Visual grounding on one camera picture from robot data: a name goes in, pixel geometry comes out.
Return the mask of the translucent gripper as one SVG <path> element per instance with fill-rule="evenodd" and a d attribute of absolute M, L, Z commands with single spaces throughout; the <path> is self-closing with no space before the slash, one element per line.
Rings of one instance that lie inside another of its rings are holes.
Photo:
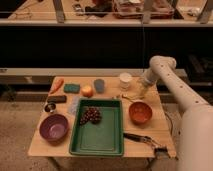
<path fill-rule="evenodd" d="M 138 98 L 143 99 L 147 94 L 149 88 L 152 87 L 152 84 L 144 78 L 140 78 L 138 80 L 138 83 L 139 83 Z"/>

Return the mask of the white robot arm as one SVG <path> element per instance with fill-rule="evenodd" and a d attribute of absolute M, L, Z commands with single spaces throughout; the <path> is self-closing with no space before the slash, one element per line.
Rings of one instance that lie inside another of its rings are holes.
<path fill-rule="evenodd" d="M 161 79 L 183 110 L 177 171 L 213 171 L 213 105 L 175 73 L 173 57 L 153 56 L 141 83 L 151 87 Z"/>

